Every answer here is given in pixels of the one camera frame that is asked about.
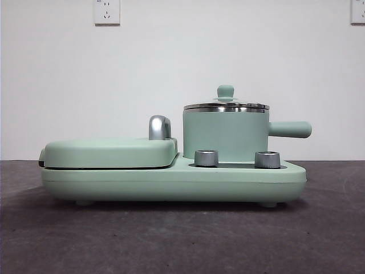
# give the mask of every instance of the wall outlet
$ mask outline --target wall outlet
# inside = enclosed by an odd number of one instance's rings
[[[351,0],[351,24],[365,26],[365,0]]]
[[[120,0],[94,0],[95,26],[120,25]]]

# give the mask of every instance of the mint green pot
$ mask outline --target mint green pot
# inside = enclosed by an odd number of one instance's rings
[[[306,138],[307,122],[269,122],[269,106],[241,103],[232,86],[220,86],[215,102],[184,107],[184,157],[196,150],[217,150],[222,162],[253,161],[267,151],[268,136]]]

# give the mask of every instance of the appliance base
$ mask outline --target appliance base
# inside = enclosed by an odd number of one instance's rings
[[[297,199],[304,168],[281,162],[280,169],[254,168],[253,162],[195,167],[178,154],[165,168],[110,170],[42,169],[42,182],[56,198],[80,206],[94,201],[255,202],[264,207]]]

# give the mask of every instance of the appliance foot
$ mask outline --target appliance foot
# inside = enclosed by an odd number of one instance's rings
[[[262,207],[266,207],[266,208],[274,208],[276,207],[276,203],[258,203],[260,206]]]
[[[86,207],[94,204],[94,201],[76,201],[76,204],[81,207]]]

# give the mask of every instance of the stainless steel lid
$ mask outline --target stainless steel lid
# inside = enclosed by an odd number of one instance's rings
[[[223,85],[218,87],[218,97],[212,103],[190,104],[184,107],[184,110],[197,111],[218,111],[218,112],[265,112],[269,106],[259,103],[242,103],[233,97],[233,86]]]

